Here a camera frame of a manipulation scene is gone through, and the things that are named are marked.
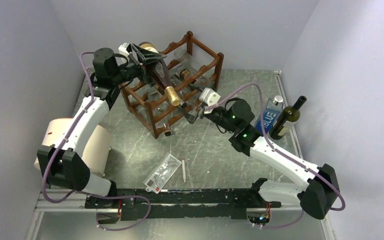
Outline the dark red wine bottle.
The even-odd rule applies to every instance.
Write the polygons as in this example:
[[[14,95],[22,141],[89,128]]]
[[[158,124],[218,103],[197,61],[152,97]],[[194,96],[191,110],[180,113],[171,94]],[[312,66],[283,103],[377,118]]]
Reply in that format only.
[[[140,53],[145,57],[144,65],[147,74],[164,90],[172,106],[180,106],[181,98],[172,85],[169,70],[164,61],[166,55],[160,53],[152,43],[147,41],[141,42],[138,47],[141,48]]]

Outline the blue square bottle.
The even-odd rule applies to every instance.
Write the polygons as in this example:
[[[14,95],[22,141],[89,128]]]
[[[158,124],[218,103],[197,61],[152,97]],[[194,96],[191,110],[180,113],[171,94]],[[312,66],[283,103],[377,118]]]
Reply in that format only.
[[[256,122],[254,123],[254,127],[256,130],[264,132],[266,134],[269,133],[269,130],[275,124],[277,118],[280,116],[284,106],[284,98],[281,95],[275,95],[273,98],[269,98],[267,100],[267,104],[260,114],[262,116],[263,121],[258,116]]]

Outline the green wine bottle white label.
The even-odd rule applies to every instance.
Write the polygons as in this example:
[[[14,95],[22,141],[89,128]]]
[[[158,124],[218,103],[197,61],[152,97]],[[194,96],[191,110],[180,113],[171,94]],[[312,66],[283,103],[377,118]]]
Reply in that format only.
[[[306,103],[307,97],[301,95],[294,105],[285,107],[280,116],[277,118],[273,127],[269,131],[269,136],[273,140],[282,139],[291,128],[295,125],[295,123],[300,119],[301,107]]]

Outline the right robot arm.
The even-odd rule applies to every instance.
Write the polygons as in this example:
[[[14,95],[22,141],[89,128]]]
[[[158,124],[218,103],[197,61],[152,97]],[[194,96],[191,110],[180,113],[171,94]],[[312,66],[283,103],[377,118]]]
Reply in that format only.
[[[199,99],[204,104],[201,116],[233,133],[229,142],[237,152],[265,162],[292,180],[292,183],[263,182],[250,193],[250,202],[255,207],[262,207],[267,202],[300,206],[309,216],[319,220],[324,219],[329,211],[343,211],[346,202],[332,166],[308,162],[275,144],[264,131],[255,129],[250,124],[253,113],[247,102],[229,110],[223,106],[251,86],[256,87],[262,106],[263,93],[254,82],[240,86],[225,98],[209,87],[192,86],[200,92]]]

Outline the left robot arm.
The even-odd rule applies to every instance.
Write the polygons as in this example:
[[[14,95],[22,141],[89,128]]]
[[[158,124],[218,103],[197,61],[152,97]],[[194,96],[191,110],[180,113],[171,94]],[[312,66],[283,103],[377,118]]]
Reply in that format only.
[[[126,43],[125,47],[124,53],[116,53],[108,47],[90,53],[94,72],[87,77],[89,89],[81,107],[57,141],[41,145],[37,151],[42,174],[41,192],[49,202],[57,203],[57,200],[48,197],[47,186],[94,196],[106,208],[118,203],[116,184],[92,173],[82,156],[94,130],[117,100],[119,86],[128,86],[134,79],[151,82],[153,68],[166,58],[157,50],[134,43]]]

